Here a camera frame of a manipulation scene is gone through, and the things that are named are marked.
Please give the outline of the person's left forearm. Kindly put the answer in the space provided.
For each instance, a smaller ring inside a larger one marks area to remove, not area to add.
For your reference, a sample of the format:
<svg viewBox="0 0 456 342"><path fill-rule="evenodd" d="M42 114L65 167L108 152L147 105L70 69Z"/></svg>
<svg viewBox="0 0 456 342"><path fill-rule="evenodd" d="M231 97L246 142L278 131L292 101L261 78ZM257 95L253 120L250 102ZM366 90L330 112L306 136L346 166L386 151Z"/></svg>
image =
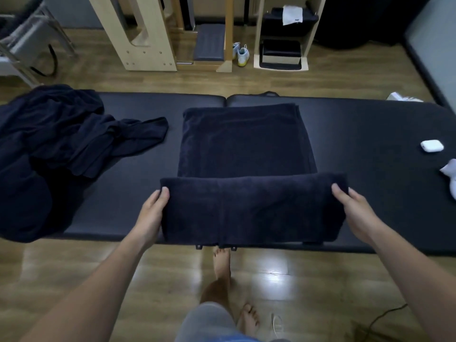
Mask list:
<svg viewBox="0 0 456 342"><path fill-rule="evenodd" d="M94 272L37 321L20 342L109 342L129 284L159 229L136 225Z"/></svg>

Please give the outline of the large black bean bag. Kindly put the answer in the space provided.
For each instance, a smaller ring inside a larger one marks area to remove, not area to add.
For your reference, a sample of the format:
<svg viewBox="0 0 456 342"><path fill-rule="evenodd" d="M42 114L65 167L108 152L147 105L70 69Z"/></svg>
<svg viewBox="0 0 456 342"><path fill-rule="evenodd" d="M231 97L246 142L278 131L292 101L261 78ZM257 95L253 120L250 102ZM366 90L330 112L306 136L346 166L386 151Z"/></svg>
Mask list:
<svg viewBox="0 0 456 342"><path fill-rule="evenodd" d="M399 43L430 0L326 0L314 41L348 50L369 41Z"/></svg>

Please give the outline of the wooden exercise stand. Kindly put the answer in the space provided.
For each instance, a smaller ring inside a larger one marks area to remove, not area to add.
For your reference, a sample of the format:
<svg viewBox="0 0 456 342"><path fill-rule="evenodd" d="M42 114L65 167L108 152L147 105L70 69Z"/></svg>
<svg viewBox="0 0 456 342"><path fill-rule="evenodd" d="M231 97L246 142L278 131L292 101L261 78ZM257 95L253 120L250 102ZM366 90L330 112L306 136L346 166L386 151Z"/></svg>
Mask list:
<svg viewBox="0 0 456 342"><path fill-rule="evenodd" d="M176 71L201 71L201 72L217 72L231 73L232 72L232 43L233 43L233 28L234 28L234 0L224 0L224 23L225 24L225 45L224 45L224 61L223 62L203 62L194 61L193 52L197 39L197 28L188 30L185 27L184 10L187 10L188 16L190 13L189 0L170 0L171 9L169 17L164 17L164 27L168 34L169 44L171 46L172 59L171 65L176 68ZM194 44L190 60L180 60L174 51L173 44L181 44L182 42L191 42Z"/></svg>

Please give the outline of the person's right forearm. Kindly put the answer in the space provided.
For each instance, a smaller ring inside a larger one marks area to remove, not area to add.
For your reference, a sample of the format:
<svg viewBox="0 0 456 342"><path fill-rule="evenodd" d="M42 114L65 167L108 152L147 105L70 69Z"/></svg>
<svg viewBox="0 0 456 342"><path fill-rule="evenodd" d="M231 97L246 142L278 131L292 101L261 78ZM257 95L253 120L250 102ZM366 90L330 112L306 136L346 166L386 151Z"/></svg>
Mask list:
<svg viewBox="0 0 456 342"><path fill-rule="evenodd" d="M456 276L383 222L367 235L424 331L434 342L456 342Z"/></svg>

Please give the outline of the person's left hand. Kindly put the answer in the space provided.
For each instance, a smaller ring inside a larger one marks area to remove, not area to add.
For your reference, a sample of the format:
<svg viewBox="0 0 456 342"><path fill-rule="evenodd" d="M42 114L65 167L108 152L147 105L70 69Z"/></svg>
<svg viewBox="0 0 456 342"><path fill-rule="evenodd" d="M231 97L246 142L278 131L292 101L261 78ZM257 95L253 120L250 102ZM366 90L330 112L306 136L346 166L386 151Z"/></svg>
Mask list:
<svg viewBox="0 0 456 342"><path fill-rule="evenodd" d="M144 202L133 228L147 248L156 242L161 228L163 210L160 210L160 193L161 189L154 191Z"/></svg>

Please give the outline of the light wooden frame panel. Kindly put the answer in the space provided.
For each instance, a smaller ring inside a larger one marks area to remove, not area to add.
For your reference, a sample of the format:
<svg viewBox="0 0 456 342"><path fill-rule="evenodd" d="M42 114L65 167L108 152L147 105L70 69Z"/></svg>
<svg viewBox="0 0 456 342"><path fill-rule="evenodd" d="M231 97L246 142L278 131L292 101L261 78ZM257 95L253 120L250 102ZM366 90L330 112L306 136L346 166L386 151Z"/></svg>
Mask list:
<svg viewBox="0 0 456 342"><path fill-rule="evenodd" d="M111 0L89 0L124 68L128 71L177 71L160 0L131 0L140 33L129 39Z"/></svg>

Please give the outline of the light wooden shelf rack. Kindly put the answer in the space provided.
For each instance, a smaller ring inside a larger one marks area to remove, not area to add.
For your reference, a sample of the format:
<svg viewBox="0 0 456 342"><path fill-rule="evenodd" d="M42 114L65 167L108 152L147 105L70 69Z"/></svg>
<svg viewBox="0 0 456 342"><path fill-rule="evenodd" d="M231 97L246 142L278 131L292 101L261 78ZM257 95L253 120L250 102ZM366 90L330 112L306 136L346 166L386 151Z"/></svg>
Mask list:
<svg viewBox="0 0 456 342"><path fill-rule="evenodd" d="M276 6L273 6L271 8L271 10L267 11L267 10L265 10L265 2L266 2L266 0L259 0L258 18L257 18L257 23L256 23L256 34L255 34L255 42L254 42L254 58L253 58L254 68L270 70L270 71L282 71L282 72L307 71L309 69L307 57L308 57L311 45L314 41L314 37L315 37L316 31L317 31L322 13L323 13L323 9L324 9L326 0L301 0L298 2L297 5L295 5L295 6L299 6L299 7L303 7L303 8L309 8L319 16L318 22L314 24L312 30L304 37L275 37L275 36L262 35L261 34L261 25L262 25L262 19L263 19L264 14L267 12L270 12L272 10L272 8L279 7L278 5L276 5ZM260 44L262 43L262 41L264 39L289 39L289 40L299 41L300 45L301 45L302 68L300 70L273 70L273 69L261 68L259 66Z"/></svg>

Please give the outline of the black padded massage table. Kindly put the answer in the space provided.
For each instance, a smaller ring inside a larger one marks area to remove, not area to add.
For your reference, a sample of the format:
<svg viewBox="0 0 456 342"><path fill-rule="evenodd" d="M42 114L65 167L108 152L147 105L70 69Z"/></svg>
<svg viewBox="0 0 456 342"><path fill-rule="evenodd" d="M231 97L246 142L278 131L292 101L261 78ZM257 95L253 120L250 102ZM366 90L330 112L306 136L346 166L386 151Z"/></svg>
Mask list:
<svg viewBox="0 0 456 342"><path fill-rule="evenodd" d="M429 256L456 257L456 201L439 170L456 159L456 115L434 103L373 99L100 92L116 119L165 117L163 144L120 159L83 192L71 224L48 238L121 241L159 180L177 174L183 112L189 108L295 103L319 172L344 172L377 215ZM444 150L426 153L425 140Z"/></svg>

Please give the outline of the person's right foot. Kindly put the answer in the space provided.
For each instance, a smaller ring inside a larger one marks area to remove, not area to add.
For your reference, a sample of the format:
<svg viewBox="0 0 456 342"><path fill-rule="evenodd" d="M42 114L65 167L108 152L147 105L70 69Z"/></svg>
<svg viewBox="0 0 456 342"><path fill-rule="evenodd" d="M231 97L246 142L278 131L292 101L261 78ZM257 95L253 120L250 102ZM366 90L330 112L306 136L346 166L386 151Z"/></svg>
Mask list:
<svg viewBox="0 0 456 342"><path fill-rule="evenodd" d="M244 304L237 321L237 329L248 337L256 338L259 328L259 316L254 306Z"/></svg>

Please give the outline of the white paper sheet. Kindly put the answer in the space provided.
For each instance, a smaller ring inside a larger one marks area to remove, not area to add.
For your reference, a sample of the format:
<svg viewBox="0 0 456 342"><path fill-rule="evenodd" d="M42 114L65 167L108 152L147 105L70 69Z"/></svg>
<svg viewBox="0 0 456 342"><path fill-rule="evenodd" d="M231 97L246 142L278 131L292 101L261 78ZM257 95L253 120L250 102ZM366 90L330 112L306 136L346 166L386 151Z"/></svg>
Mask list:
<svg viewBox="0 0 456 342"><path fill-rule="evenodd" d="M419 102L423 103L424 101L416 97L407 97L402 96L398 92L391 92L386 99L387 101L400 101L400 102Z"/></svg>

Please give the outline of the black padded box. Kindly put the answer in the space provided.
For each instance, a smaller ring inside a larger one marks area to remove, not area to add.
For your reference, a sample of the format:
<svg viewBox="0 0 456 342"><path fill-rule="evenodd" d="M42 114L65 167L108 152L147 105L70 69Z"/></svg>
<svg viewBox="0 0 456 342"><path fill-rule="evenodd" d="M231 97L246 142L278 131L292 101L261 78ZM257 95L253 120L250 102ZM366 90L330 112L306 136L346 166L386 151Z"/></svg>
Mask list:
<svg viewBox="0 0 456 342"><path fill-rule="evenodd" d="M275 37L304 37L318 22L319 16L309 8L303 8L303 23L282 25L283 7L272 8L264 14L261 25L261 34Z"/></svg>

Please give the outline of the crumpled dark navy towel heap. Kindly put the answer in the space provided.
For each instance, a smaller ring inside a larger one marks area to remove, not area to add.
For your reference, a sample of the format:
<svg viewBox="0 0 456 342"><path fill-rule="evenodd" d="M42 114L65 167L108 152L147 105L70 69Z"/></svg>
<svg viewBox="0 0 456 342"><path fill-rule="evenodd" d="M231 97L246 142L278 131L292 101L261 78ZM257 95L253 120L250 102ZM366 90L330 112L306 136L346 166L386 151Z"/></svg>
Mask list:
<svg viewBox="0 0 456 342"><path fill-rule="evenodd" d="M32 242L64 230L83 192L117 158L161 144L165 117L105 113L94 90L42 85L0 105L0 238Z"/></svg>

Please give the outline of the black box with pale side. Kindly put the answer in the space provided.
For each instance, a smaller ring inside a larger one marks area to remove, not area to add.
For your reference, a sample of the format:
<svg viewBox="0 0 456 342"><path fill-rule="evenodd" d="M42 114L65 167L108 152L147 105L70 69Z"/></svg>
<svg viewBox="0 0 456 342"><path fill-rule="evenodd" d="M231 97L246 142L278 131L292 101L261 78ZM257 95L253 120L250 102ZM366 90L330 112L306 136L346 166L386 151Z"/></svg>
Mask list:
<svg viewBox="0 0 456 342"><path fill-rule="evenodd" d="M300 42L289 39L264 39L260 44L259 66L273 70L300 70Z"/></svg>

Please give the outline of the dark grey padded cushion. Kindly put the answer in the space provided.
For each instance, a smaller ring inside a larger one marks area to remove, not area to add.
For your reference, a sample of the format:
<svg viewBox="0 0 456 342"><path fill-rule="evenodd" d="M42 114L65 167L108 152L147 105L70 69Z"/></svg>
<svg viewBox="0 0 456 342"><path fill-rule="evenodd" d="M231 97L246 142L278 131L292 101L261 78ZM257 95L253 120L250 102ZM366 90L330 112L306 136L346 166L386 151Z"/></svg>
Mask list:
<svg viewBox="0 0 456 342"><path fill-rule="evenodd" d="M197 28L194 61L223 62L225 24L201 24Z"/></svg>

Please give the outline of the grey metal chair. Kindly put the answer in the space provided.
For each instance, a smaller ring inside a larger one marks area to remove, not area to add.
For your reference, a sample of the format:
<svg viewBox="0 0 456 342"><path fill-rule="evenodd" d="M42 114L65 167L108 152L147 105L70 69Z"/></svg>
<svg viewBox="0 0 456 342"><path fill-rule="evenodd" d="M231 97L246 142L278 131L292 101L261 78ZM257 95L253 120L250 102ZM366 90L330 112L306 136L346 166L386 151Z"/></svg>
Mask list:
<svg viewBox="0 0 456 342"><path fill-rule="evenodd" d="M32 89L41 84L36 75L55 77L58 59L51 45L53 39L70 57L77 57L74 44L44 0L29 0L16 14L0 14L0 76L16 76ZM49 74L33 67L45 49L53 60Z"/></svg>

